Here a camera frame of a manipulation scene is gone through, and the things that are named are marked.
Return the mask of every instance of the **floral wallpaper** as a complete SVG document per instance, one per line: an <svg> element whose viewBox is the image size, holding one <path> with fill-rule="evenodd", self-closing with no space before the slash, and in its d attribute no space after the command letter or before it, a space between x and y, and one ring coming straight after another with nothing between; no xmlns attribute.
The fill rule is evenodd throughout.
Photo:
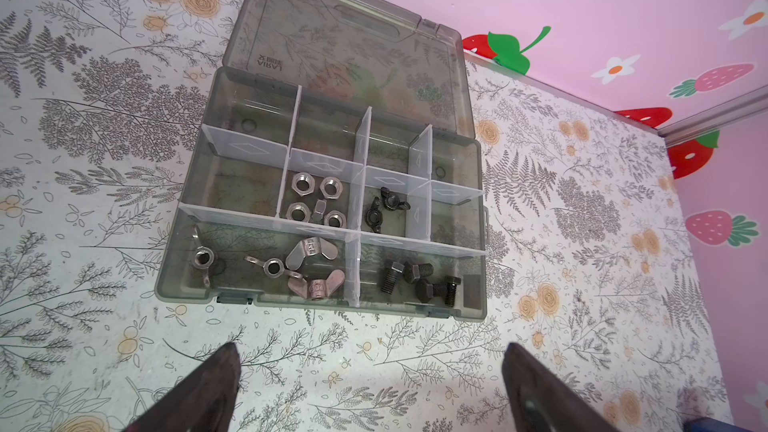
<svg viewBox="0 0 768 432"><path fill-rule="evenodd" d="M605 109L665 109L657 128L768 85L768 0L388 1Z"/></svg>
<svg viewBox="0 0 768 432"><path fill-rule="evenodd" d="M488 316L154 296L210 74L242 0L6 0L0 428L121 430L237 343L232 430L509 430L522 343L621 430L730 421L656 136L468 63Z"/></svg>

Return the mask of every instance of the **hex bolt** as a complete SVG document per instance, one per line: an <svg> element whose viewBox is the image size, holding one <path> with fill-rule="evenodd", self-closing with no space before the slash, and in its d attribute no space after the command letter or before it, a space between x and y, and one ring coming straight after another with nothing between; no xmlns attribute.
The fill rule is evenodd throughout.
<svg viewBox="0 0 768 432"><path fill-rule="evenodd" d="M416 296L421 303L426 304L434 297L445 297L448 288L444 282L433 284L425 278L416 282Z"/></svg>
<svg viewBox="0 0 768 432"><path fill-rule="evenodd" d="M382 292L388 295L392 295L395 291L395 284L397 279L402 276L402 264L400 262L390 262L389 267L386 268L386 274L384 275L384 283L382 284Z"/></svg>
<svg viewBox="0 0 768 432"><path fill-rule="evenodd" d="M450 308L453 308L454 305L456 305L456 287L461 285L462 279L460 277L456 277L454 275L447 275L446 276L446 305Z"/></svg>
<svg viewBox="0 0 768 432"><path fill-rule="evenodd" d="M432 264L411 264L406 262L406 268L403 270L402 278L409 284L415 284L417 280L429 277L435 269Z"/></svg>

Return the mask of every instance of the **plastic organizer box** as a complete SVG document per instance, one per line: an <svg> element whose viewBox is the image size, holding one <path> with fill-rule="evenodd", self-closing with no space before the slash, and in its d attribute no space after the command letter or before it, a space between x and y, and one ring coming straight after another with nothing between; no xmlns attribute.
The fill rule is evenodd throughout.
<svg viewBox="0 0 768 432"><path fill-rule="evenodd" d="M294 24L286 22L291 11ZM323 30L335 39L313 50L288 46L283 37L281 48L291 27L307 30L305 18L327 22ZM245 0L211 87L155 286L159 299L484 319L481 151L461 37L425 22L380 0ZM328 42L310 35L300 34L310 45ZM366 54L363 46L374 50ZM345 75L328 82L330 71ZM344 228L286 218L292 203L312 211L323 198L292 189L298 172L317 185L329 176L341 181L326 212L346 216ZM379 234L363 215L383 186L410 209L382 207ZM216 254L209 288L193 267L195 226L200 243ZM244 260L285 261L308 237L338 248L333 260L313 255L299 268L308 281L344 271L342 288L328 298L306 300L289 290L287 274L269 278ZM388 261L431 263L430 282L460 277L456 306L441 298L423 304L404 280L391 295L381 292Z"/></svg>

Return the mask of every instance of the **bolt thread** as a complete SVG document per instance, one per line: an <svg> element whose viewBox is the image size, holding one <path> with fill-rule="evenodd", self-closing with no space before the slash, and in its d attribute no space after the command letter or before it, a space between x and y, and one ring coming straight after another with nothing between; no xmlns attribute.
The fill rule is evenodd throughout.
<svg viewBox="0 0 768 432"><path fill-rule="evenodd" d="M432 266L432 264L419 264L418 267L418 274L422 277L429 277L435 272L435 268Z"/></svg>
<svg viewBox="0 0 768 432"><path fill-rule="evenodd" d="M448 288L446 292L446 305L453 308L456 305L456 285L455 284L443 284Z"/></svg>
<svg viewBox="0 0 768 432"><path fill-rule="evenodd" d="M435 297L445 297L448 295L448 286L442 282L432 284L432 293Z"/></svg>
<svg viewBox="0 0 768 432"><path fill-rule="evenodd" d="M388 268L386 275L384 276L384 284L382 285L382 292L388 295L392 295L395 291L395 284L397 283L397 272Z"/></svg>

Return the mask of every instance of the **desk surface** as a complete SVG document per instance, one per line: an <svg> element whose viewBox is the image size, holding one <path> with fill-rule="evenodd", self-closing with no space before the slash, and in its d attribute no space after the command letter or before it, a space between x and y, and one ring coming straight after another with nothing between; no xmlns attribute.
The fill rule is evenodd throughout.
<svg viewBox="0 0 768 432"><path fill-rule="evenodd" d="M468 64L484 322L166 304L154 280L242 0L6 1L3 430L120 430L225 341L232 430L510 430L509 341L622 430L730 419L662 139Z"/></svg>

